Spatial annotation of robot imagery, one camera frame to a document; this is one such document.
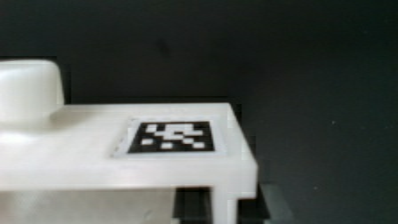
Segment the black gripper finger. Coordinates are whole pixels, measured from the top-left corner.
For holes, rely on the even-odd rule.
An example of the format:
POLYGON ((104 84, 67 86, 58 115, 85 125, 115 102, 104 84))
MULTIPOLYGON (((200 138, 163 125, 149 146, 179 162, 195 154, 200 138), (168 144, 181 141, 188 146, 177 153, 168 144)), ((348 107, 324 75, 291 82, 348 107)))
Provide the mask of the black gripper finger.
POLYGON ((268 211, 262 224, 296 224, 278 186, 275 184, 260 184, 260 193, 268 211))

